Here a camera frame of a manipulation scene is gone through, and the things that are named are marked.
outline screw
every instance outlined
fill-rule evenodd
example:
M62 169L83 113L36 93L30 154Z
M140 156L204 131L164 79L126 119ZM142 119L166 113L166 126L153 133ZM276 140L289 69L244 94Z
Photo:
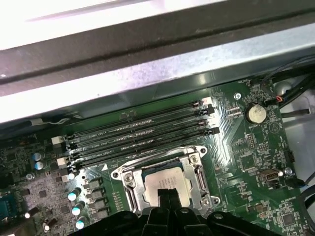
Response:
M223 219L223 215L221 214L215 214L214 217L218 220L222 220Z
M192 162L192 164L197 163L197 162L198 162L198 157L195 156L195 155L192 155L192 156L190 157L190 161Z
M132 181L132 180L133 180L132 175L131 175L131 174L126 174L126 175L125 175L125 180L126 180L127 182Z
M293 174L293 170L290 167L285 168L284 173L289 176Z
M189 210L187 208L181 209L181 213L187 214L188 212L189 212Z
M209 205L210 202L209 202L208 199L205 199L205 200L202 201L202 203L203 203L203 205Z
M26 179L27 180L32 180L34 178L34 175L33 174L27 174L26 175Z
M219 203L219 200L218 200L217 198L214 198L214 199L213 199L213 203L214 203L214 204L218 204L218 203Z
M239 92L237 92L236 94L234 94L234 99L235 99L235 100L240 100L241 97L242 97L242 95L241 95Z

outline white surface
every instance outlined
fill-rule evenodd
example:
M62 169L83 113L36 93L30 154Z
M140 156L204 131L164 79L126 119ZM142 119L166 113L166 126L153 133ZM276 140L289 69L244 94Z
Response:
M222 0L4 0L0 50L218 1Z

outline gray metal panel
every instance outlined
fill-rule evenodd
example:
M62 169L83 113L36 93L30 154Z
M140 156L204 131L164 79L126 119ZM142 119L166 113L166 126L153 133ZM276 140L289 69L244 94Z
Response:
M315 53L314 39L310 24L4 96L0 122L60 108L96 115L232 81Z
M1 1L0 50L219 1Z

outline capacitor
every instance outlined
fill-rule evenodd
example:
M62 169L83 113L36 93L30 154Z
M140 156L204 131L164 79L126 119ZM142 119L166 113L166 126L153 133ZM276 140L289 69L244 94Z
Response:
M34 153L31 158L34 160L34 161L40 161L42 158L45 157L45 154L43 152L36 152Z
M28 212L25 213L25 218L29 219L31 217L33 217L35 214L37 214L39 212L39 209L37 207L34 207L32 209L30 209Z
M72 214L77 216L81 213L84 208L85 203L83 201L78 202L72 209Z
M252 124L261 124L267 118L266 109L259 104L251 104L245 109L245 119Z
M47 167L47 162L46 161L38 161L38 162L35 163L35 169L38 170L38 171L40 171L40 170L42 170L42 169L44 169L46 167Z
M44 226L45 231L49 231L51 227L53 227L57 223L56 218L52 218L50 221L47 222L47 224Z
M70 201L74 201L77 199L77 197L80 195L80 193L81 193L81 189L75 188L68 194L68 199Z
M80 216L78 221L75 223L75 227L79 230L83 229L87 221L88 219L85 216Z

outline black plastic part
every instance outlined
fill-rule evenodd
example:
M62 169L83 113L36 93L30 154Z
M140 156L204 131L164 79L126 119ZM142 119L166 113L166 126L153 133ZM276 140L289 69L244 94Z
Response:
M292 151L287 150L287 151L284 151L283 153L284 153L285 160L287 162L291 162L291 163L295 162L295 157Z
M214 128L212 128L212 129L210 129L210 131L211 131L211 134L213 134L213 135L220 133L219 127L214 127Z
M215 108L212 105L209 105L207 108L208 115L213 114L215 112Z
M285 184L291 188L302 188L305 186L305 182L296 177L286 179Z
M11 172L1 174L0 176L0 189L8 188L10 185L14 185L14 178Z

